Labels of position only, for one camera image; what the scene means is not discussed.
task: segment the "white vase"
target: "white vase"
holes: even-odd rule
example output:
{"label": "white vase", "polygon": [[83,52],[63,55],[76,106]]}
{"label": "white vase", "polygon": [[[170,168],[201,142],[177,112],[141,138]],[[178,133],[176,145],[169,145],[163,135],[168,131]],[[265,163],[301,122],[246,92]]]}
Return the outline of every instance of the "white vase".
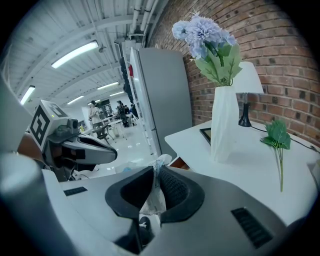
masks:
{"label": "white vase", "polygon": [[239,106],[233,86],[215,88],[211,121],[211,156],[223,163],[234,148],[239,121]]}

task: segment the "plastic bag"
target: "plastic bag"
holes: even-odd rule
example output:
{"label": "plastic bag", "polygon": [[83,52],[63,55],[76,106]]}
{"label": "plastic bag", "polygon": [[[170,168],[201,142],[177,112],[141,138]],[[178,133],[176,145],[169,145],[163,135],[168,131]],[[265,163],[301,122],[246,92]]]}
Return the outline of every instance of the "plastic bag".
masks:
{"label": "plastic bag", "polygon": [[166,211],[166,200],[164,193],[160,188],[160,167],[168,165],[172,157],[168,154],[163,154],[157,160],[149,164],[153,166],[153,183],[151,192],[140,210],[143,215],[160,215]]}

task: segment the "ceiling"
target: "ceiling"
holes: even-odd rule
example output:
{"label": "ceiling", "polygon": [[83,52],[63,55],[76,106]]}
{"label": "ceiling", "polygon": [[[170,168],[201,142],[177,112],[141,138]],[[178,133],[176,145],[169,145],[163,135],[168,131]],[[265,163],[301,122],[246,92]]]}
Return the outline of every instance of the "ceiling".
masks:
{"label": "ceiling", "polygon": [[[142,1],[137,25],[142,21],[148,0]],[[24,106],[33,112],[40,99],[65,107],[107,99],[123,91],[119,55],[114,41],[128,38],[136,0],[43,0],[21,20],[12,33],[9,55],[9,82],[21,99],[35,86]],[[159,19],[161,0],[151,21]],[[85,52],[59,68],[51,64],[65,54],[97,40],[99,48]],[[120,85],[97,90],[120,82]]]}

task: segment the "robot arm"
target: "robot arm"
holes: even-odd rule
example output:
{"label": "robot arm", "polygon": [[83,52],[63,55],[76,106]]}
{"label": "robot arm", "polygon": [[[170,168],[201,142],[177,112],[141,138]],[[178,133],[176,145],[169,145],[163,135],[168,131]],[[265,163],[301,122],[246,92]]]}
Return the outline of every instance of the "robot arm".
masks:
{"label": "robot arm", "polygon": [[92,171],[96,165],[110,163],[118,156],[105,142],[81,134],[78,120],[69,118],[53,102],[40,101],[29,130],[59,182],[69,180],[74,170]]}

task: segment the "refrigerator door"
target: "refrigerator door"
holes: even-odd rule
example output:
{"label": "refrigerator door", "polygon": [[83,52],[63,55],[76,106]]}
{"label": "refrigerator door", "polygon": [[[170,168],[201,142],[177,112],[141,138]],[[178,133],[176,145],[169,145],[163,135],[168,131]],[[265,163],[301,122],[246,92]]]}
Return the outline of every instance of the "refrigerator door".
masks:
{"label": "refrigerator door", "polygon": [[130,64],[133,69],[134,94],[137,99],[137,107],[142,114],[140,122],[145,128],[145,136],[149,146],[151,147],[152,153],[157,156],[161,156],[157,134],[155,133],[155,123],[153,120],[148,94],[146,91],[146,85],[142,74],[139,53],[133,48],[131,48],[130,53]]}
{"label": "refrigerator door", "polygon": [[141,48],[139,58],[161,152],[175,158],[165,137],[192,127],[183,56],[174,50]]}

